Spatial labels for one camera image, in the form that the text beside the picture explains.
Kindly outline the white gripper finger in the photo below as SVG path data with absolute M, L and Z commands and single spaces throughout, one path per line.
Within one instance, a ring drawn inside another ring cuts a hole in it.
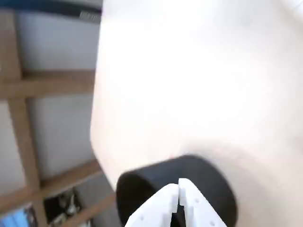
M 187 227 L 226 227 L 200 190 L 188 179 L 180 178 L 179 204 L 184 207 Z
M 177 184 L 162 187 L 129 217 L 126 226 L 170 227 L 172 214 L 178 209 L 178 199 Z

